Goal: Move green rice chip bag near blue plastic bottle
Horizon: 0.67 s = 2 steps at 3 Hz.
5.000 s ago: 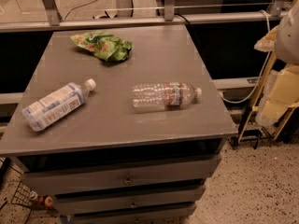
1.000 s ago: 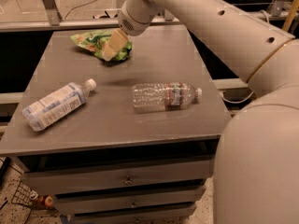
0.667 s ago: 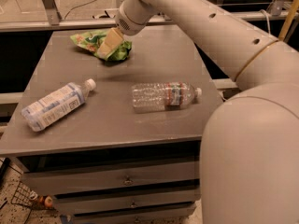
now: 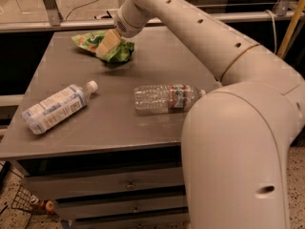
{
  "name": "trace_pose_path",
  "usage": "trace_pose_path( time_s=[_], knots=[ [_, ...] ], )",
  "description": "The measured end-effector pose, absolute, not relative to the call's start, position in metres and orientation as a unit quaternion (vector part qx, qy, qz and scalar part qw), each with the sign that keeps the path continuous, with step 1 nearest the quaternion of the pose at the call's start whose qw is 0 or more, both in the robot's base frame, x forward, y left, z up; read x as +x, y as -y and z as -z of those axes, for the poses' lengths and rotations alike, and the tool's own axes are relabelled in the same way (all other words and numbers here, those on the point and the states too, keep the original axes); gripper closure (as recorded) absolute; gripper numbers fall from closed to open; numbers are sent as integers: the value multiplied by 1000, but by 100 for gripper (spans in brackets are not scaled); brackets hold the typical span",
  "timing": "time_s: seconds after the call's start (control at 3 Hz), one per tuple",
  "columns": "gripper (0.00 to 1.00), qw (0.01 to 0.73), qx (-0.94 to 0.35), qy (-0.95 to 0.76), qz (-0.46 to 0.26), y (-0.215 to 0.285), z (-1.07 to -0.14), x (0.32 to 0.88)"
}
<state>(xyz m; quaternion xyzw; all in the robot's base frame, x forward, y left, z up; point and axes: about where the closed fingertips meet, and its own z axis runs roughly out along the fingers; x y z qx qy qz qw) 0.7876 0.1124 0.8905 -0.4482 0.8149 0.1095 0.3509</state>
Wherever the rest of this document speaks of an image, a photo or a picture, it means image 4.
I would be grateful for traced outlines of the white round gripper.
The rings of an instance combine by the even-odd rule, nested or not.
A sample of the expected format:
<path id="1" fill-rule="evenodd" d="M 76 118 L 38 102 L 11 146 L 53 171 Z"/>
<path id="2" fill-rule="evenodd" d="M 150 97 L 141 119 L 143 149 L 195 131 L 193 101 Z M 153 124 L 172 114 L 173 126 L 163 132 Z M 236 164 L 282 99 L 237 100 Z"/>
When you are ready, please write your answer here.
<path id="1" fill-rule="evenodd" d="M 114 17 L 115 29 L 108 30 L 96 49 L 98 57 L 105 56 L 121 42 L 121 36 L 132 38 L 138 35 L 153 16 L 137 7 L 132 0 L 125 0 Z"/>

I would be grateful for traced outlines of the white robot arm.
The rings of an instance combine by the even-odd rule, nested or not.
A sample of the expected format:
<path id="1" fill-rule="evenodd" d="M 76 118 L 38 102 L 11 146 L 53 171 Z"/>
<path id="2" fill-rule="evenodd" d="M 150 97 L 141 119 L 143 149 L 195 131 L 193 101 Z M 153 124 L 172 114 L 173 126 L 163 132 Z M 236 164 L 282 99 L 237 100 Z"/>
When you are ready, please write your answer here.
<path id="1" fill-rule="evenodd" d="M 290 229 L 287 154 L 304 127 L 303 77 L 185 0 L 125 0 L 114 27 L 134 37 L 154 17 L 222 84 L 191 107 L 183 125 L 192 229 Z"/>

